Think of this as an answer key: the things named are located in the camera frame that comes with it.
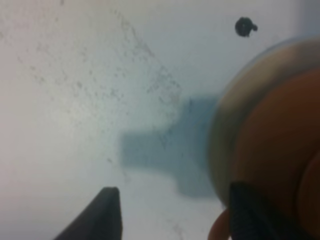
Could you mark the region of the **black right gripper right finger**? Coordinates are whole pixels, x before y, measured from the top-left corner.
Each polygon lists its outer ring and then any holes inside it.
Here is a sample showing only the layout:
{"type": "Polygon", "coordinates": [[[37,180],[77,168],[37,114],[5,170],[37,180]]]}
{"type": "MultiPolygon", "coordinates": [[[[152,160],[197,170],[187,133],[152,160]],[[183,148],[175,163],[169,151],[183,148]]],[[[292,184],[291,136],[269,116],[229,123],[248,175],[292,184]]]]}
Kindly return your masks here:
{"type": "Polygon", "coordinates": [[[229,190],[229,227],[233,240],[311,240],[298,224],[244,182],[229,190]]]}

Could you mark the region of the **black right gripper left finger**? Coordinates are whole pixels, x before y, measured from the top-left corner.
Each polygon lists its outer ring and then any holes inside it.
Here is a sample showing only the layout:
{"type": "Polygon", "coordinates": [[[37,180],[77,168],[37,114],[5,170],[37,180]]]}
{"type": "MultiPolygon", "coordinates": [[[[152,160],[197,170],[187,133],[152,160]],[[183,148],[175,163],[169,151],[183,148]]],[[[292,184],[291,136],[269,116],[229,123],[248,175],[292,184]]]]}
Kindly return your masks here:
{"type": "Polygon", "coordinates": [[[57,237],[57,240],[121,240],[120,191],[105,187],[57,237]]]}

